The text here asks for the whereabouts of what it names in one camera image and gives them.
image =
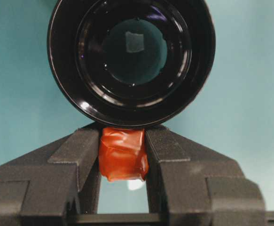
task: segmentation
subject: teal background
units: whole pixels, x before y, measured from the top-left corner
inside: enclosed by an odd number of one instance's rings
[[[274,210],[274,0],[208,0],[215,64],[204,89],[166,124],[239,161]],[[91,121],[51,75],[47,25],[55,0],[0,0],[0,164]],[[147,211],[145,188],[103,180],[100,212]]]

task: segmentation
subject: orange tape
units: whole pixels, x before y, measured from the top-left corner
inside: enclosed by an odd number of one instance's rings
[[[149,170],[144,129],[104,128],[99,148],[99,170],[109,181],[145,180]]]

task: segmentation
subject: black plastic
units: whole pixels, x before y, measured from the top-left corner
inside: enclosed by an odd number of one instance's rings
[[[108,31],[133,18],[155,25],[168,50],[161,73],[140,85],[113,78],[102,50]],[[144,128],[178,114],[202,88],[214,54],[215,31],[203,0],[59,0],[48,31],[61,91],[83,114],[114,127]]]

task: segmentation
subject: teal wall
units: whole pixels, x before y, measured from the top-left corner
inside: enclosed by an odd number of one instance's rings
[[[215,64],[197,99],[166,126],[238,160],[274,210],[274,0],[207,2]],[[63,97],[48,66],[54,4],[0,0],[0,164],[91,122]],[[144,194],[104,180],[100,211],[146,211]]]

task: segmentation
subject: orange tape-wrapped object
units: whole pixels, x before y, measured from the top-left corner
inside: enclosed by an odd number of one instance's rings
[[[99,148],[99,170],[108,181],[145,180],[149,165],[144,129],[104,128]]]

